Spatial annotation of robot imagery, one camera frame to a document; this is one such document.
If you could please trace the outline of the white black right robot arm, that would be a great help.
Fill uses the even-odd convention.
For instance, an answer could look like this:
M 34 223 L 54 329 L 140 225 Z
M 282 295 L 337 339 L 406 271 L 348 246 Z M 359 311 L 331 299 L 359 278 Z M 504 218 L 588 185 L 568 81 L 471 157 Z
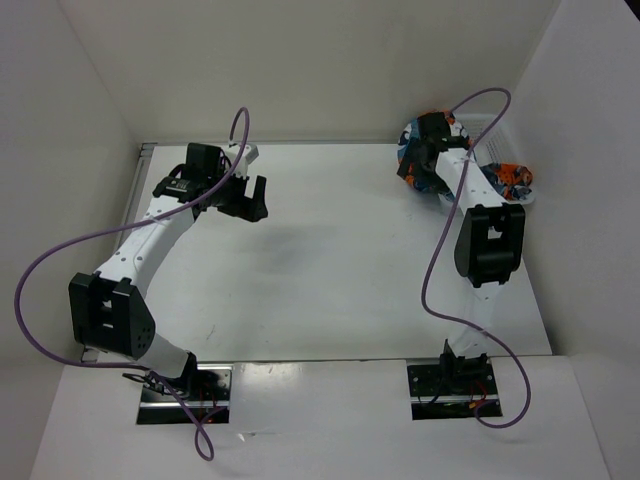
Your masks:
M 449 212 L 462 216 L 453 260 L 470 298 L 440 355 L 434 395 L 460 393 L 486 371 L 495 304 L 521 263 L 525 211 L 495 190 L 469 134 L 450 112 L 409 122 L 398 141 L 397 174 L 418 192 L 452 194 Z

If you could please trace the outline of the colourful patterned shorts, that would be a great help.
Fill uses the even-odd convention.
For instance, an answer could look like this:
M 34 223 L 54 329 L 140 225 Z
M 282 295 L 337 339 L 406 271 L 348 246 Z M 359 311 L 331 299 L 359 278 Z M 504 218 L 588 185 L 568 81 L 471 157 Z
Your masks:
M 436 144 L 429 140 L 429 127 L 436 128 L 445 148 L 468 150 L 473 140 L 449 111 L 434 110 L 412 119 L 403 129 L 397 143 L 396 174 L 421 193 L 443 194 L 448 201 L 453 194 L 435 173 Z M 508 201 L 525 201 L 531 193 L 533 174 L 523 165 L 493 162 L 480 167 L 496 192 Z

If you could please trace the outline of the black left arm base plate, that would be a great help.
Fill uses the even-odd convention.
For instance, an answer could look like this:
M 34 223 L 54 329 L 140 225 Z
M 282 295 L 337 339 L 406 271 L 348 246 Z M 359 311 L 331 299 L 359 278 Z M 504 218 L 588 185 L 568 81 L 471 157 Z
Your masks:
M 233 365 L 200 363 L 200 383 L 190 393 L 176 388 L 176 392 L 195 418 L 205 424 L 227 424 L 231 407 Z M 189 424 L 188 415 L 169 390 L 148 376 L 123 374 L 123 377 L 142 385 L 137 425 Z

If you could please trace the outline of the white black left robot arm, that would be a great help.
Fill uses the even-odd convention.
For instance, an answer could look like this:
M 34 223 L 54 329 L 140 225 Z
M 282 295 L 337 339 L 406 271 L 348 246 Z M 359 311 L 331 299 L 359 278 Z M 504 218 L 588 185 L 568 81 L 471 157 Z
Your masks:
M 267 217 L 265 177 L 257 177 L 252 196 L 245 194 L 248 168 L 258 155 L 253 144 L 188 144 L 184 162 L 156 185 L 145 225 L 94 273 L 72 278 L 69 297 L 78 343 L 164 377 L 165 389 L 177 399 L 196 394 L 205 381 L 196 356 L 158 333 L 145 297 L 170 250 L 207 209 L 249 222 Z

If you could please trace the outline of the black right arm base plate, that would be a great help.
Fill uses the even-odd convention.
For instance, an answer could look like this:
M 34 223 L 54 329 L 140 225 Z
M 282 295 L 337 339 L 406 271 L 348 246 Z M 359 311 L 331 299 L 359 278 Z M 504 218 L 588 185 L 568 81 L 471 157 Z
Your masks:
M 466 359 L 441 354 L 437 363 L 409 363 L 407 376 L 413 420 L 502 416 L 493 368 L 485 355 Z

